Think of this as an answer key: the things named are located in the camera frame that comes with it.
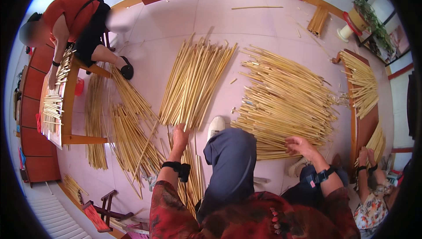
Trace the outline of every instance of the floral shirt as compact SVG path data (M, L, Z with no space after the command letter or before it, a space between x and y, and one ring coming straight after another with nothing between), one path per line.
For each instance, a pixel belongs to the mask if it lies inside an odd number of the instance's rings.
M158 181L151 201L150 238L360 238L348 201L347 189L339 188L325 198L320 212L259 192L242 203L213 212L200 226L173 186ZM271 207L277 211L278 221L287 227L281 234L275 234Z
M384 196L393 192L394 185L387 180L383 185L369 194L365 203L360 203L355 211L356 225L360 230L371 229L378 226L387 216L388 209Z

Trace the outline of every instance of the red shirt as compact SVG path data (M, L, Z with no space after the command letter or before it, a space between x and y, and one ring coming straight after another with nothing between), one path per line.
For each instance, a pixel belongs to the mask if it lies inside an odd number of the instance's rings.
M45 10L42 18L45 24L50 28L50 40L54 41L53 27L60 15L65 15L67 29L69 30L69 42L75 42L82 30L91 20L92 15L97 11L100 2L97 0L88 4L75 18L78 11L89 0L54 0Z
M278 221L289 227L286 234L274 233L270 207L278 212ZM360 238L346 188L330 193L321 212L302 205L290 205L269 192L258 192L242 203L213 212L199 226L173 186L158 181L152 194L149 221L152 239Z

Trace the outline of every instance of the white sneaker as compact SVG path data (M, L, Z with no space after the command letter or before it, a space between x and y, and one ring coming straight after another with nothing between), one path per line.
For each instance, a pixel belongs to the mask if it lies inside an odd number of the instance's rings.
M307 160L305 157L302 157L301 159L299 159L298 162L294 163L293 165L291 165L289 167L287 174L291 178L297 178L297 177L299 177L300 172L296 172L296 169L298 169L298 167L300 165L307 166L307 165L310 165L310 164L311 164L311 162L309 160Z
M214 117L214 119L211 121L210 126L208 127L208 137L207 142L210 140L211 137L218 134L220 131L223 131L226 129L226 123L224 121L223 116L217 115Z

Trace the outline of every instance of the black shoe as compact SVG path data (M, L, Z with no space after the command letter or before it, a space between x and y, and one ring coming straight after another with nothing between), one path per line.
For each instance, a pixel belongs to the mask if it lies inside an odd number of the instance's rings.
M120 72L122 73L122 76L125 78L125 79L131 79L132 77L133 77L133 67L132 67L132 65L129 63L129 61L127 60L127 58L126 57L124 57L124 56L121 56L122 57L122 59L126 62L126 66L123 66L121 69L120 69Z

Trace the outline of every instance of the gray pants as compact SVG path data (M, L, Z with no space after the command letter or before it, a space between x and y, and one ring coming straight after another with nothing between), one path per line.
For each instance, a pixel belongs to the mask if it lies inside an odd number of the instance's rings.
M256 163L256 139L239 128L227 128L210 138L204 148L205 160L212 165L213 174L205 191L202 204L196 205L198 223L205 216L226 205L239 203L252 195ZM347 186L347 173L337 168L343 185ZM306 177L316 173L312 165L300 173L300 182L286 191L282 198L290 204L300 204L320 209L324 197L321 187L311 188Z
M256 139L242 129L227 128L210 138L204 156L213 173L202 204L197 204L198 223L213 211L255 192Z

